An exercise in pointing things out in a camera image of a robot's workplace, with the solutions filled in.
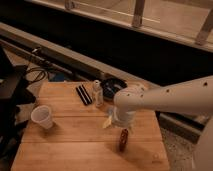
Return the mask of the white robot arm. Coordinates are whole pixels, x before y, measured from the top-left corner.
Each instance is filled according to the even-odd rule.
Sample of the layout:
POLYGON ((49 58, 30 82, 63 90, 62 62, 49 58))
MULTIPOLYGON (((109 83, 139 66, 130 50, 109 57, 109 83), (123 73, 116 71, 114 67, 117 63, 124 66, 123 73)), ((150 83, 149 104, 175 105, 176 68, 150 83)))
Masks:
POLYGON ((186 115, 206 115, 206 124, 192 156, 191 171, 213 171, 213 76, 147 89, 133 83, 114 95, 113 113, 103 127, 130 128, 139 109, 186 115))

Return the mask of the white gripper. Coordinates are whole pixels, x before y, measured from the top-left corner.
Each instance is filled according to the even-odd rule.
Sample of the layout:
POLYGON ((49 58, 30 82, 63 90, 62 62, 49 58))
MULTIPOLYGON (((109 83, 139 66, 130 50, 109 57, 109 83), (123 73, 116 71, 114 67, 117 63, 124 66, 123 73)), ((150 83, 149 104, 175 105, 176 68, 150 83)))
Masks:
POLYGON ((109 128, 115 125, 118 127, 129 128, 135 116, 135 111, 125 111, 117 107, 113 109, 112 116, 109 116, 102 125, 103 129, 109 128))

